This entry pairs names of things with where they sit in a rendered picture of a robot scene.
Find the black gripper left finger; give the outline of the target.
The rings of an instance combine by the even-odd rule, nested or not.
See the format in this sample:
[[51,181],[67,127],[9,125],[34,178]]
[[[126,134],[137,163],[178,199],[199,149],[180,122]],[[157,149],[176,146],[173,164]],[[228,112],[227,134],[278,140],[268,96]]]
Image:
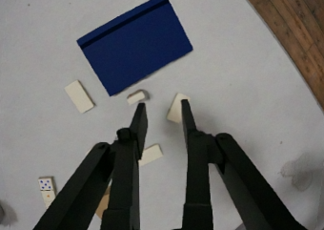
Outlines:
[[138,103],[130,128],[91,148],[32,230],[88,230],[110,182],[100,230],[140,230],[138,160],[148,125],[146,102]]

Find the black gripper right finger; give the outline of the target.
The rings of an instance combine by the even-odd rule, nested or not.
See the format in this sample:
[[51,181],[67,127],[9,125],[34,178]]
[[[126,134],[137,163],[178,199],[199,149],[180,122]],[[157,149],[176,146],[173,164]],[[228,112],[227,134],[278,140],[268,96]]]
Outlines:
[[209,128],[196,127],[188,99],[181,99],[181,114],[188,154],[181,230],[213,230],[208,163],[215,165],[246,230],[308,230],[230,134],[213,136]]

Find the brown rectangular box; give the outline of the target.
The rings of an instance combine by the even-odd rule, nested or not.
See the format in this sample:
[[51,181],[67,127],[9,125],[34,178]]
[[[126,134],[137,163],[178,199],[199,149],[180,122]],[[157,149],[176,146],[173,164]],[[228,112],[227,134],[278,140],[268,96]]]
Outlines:
[[101,202],[95,212],[95,214],[100,218],[102,219],[102,214],[103,214],[103,211],[105,209],[108,208],[108,199],[109,199],[109,195],[110,195],[110,189],[111,189],[111,186],[108,186],[106,192],[105,192],[105,195],[104,197],[101,199]]

